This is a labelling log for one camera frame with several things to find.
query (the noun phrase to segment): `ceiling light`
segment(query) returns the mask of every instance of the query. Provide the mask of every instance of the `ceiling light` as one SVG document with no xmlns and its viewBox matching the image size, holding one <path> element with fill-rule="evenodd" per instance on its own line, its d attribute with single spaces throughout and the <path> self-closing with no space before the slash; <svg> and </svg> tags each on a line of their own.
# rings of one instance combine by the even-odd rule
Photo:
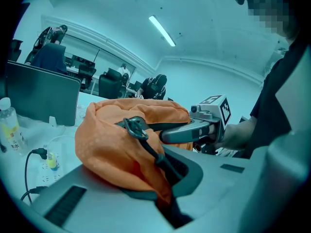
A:
<svg viewBox="0 0 311 233">
<path fill-rule="evenodd" d="M 176 44 L 173 42 L 172 38 L 170 38 L 169 34 L 165 31 L 162 25 L 158 22 L 155 16 L 149 17 L 149 20 L 156 26 L 156 28 L 161 32 L 167 42 L 172 46 L 175 47 Z"/>
</svg>

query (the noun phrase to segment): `orange fabric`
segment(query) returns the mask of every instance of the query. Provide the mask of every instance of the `orange fabric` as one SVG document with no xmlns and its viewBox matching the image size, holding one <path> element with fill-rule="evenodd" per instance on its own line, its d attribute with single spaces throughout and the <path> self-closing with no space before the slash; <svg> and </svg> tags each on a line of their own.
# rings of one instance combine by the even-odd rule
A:
<svg viewBox="0 0 311 233">
<path fill-rule="evenodd" d="M 172 101 L 117 99 L 91 103 L 75 134 L 75 151 L 83 165 L 118 187 L 155 191 L 158 206 L 171 201 L 171 187 L 164 172 L 154 165 L 154 157 L 115 125 L 124 118 L 141 117 L 147 124 L 190 122 L 186 109 Z M 157 133 L 146 130 L 149 145 L 164 153 Z"/>
</svg>

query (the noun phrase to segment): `white desk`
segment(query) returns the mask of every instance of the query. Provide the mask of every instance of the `white desk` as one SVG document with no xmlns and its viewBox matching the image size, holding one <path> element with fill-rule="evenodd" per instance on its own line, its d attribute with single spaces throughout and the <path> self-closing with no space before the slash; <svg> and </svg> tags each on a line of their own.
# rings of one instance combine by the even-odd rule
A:
<svg viewBox="0 0 311 233">
<path fill-rule="evenodd" d="M 75 68 L 75 67 L 67 67 L 67 71 L 73 72 L 73 73 L 79 73 L 79 69 Z M 92 90 L 91 90 L 91 95 L 93 94 L 95 83 L 98 82 L 98 80 L 99 80 L 99 76 L 93 75 L 92 79 L 93 79 L 93 86 L 92 86 Z"/>
<path fill-rule="evenodd" d="M 134 97 L 136 97 L 136 95 L 137 95 L 137 91 L 135 91 L 135 90 L 132 90 L 132 89 L 130 89 L 130 88 L 126 88 L 126 92 L 125 92 L 125 94 L 127 93 L 127 92 L 131 92 L 131 93 L 133 93 L 134 94 Z"/>
<path fill-rule="evenodd" d="M 80 115 L 85 113 L 91 102 L 99 102 L 103 100 L 105 99 L 80 92 L 77 105 L 76 123 L 73 127 L 65 127 L 62 125 L 52 127 L 45 122 L 34 121 L 25 117 L 18 117 L 18 121 L 27 141 L 29 150 L 42 148 L 54 137 L 60 135 L 74 137 L 77 127 L 83 121 L 83 118 L 81 118 Z M 80 160 L 75 155 L 73 138 L 58 138 L 55 140 L 55 144 L 51 144 L 51 148 L 49 150 L 51 152 L 60 151 L 62 154 L 61 162 L 59 163 L 62 165 L 62 175 L 66 175 L 68 172 L 72 171 L 81 164 Z M 0 151 L 0 175 L 2 181 L 4 182 L 9 193 L 17 198 L 20 198 L 26 192 L 24 183 L 25 161 L 26 155 L 19 156 L 10 149 L 8 149 L 6 153 L 2 153 Z M 46 161 L 42 160 L 37 154 L 32 154 L 29 158 L 27 168 L 27 181 L 29 189 L 35 188 L 38 185 L 38 178 L 42 177 L 42 170 L 40 170 L 40 168 L 45 162 Z"/>
</svg>

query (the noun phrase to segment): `computer monitor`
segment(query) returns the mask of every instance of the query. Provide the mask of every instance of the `computer monitor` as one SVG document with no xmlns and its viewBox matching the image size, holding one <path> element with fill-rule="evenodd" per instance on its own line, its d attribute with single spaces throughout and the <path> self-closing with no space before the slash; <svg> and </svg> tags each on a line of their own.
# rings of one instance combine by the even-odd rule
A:
<svg viewBox="0 0 311 233">
<path fill-rule="evenodd" d="M 142 83 L 141 83 L 141 82 L 136 81 L 136 83 L 135 83 L 135 85 L 134 85 L 133 90 L 134 90 L 134 91 L 138 91 L 138 90 L 139 90 L 139 88 L 141 87 L 141 85 L 142 85 Z"/>
<path fill-rule="evenodd" d="M 128 84 L 128 88 L 129 88 L 129 89 L 132 89 L 132 90 L 133 90 L 133 89 L 134 89 L 134 86 L 135 86 L 135 85 L 134 85 L 133 83 L 129 83 L 129 84 Z"/>
<path fill-rule="evenodd" d="M 8 61 L 7 96 L 16 112 L 33 120 L 74 126 L 81 81 L 42 68 Z"/>
</svg>

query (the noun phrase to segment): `label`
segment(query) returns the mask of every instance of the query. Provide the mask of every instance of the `label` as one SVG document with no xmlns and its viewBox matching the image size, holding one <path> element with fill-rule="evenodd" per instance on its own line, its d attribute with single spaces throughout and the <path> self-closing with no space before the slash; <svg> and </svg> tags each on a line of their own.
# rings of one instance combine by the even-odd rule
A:
<svg viewBox="0 0 311 233">
<path fill-rule="evenodd" d="M 7 120 L 7 123 L 8 125 L 1 123 L 1 128 L 11 148 L 17 151 L 23 150 L 23 147 L 25 146 L 25 139 L 20 130 L 17 119 L 14 124 L 12 120 Z"/>
</svg>

